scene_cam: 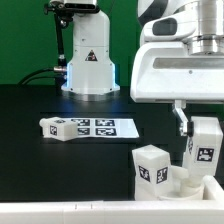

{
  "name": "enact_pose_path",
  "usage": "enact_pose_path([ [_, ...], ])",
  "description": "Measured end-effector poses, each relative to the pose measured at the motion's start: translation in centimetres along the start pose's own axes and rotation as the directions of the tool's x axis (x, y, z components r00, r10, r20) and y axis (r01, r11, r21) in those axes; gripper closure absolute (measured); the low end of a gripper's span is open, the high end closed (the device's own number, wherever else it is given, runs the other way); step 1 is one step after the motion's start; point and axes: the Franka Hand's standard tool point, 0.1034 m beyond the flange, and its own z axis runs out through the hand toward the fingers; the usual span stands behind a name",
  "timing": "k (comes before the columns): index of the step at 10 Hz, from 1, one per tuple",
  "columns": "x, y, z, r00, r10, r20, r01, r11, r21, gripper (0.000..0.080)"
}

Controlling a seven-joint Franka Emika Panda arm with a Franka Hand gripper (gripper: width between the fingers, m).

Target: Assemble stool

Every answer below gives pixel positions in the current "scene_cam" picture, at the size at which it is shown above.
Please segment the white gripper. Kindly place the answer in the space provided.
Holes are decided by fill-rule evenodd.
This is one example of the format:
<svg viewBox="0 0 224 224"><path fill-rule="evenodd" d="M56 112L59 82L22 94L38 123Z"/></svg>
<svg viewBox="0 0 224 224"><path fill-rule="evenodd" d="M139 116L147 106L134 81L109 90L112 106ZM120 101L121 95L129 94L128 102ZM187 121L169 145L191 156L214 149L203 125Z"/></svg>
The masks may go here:
<svg viewBox="0 0 224 224"><path fill-rule="evenodd" d="M182 42L144 44L135 56L130 95L135 102L174 101L180 135L187 136L185 101L224 101L224 56L189 55Z"/></svg>

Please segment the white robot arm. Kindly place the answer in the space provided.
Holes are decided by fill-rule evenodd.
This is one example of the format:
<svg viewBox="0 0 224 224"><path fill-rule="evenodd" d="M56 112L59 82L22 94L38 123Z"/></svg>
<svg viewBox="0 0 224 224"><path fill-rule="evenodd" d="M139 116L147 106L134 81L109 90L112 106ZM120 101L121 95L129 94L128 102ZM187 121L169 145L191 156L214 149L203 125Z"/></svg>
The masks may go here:
<svg viewBox="0 0 224 224"><path fill-rule="evenodd" d="M109 20L87 11L96 0L65 0L74 11L73 57L67 64L66 93L88 99L117 91L109 58ZM136 102L171 102L191 136L196 123L188 103L224 102L224 0L138 0L142 26L131 74Z"/></svg>

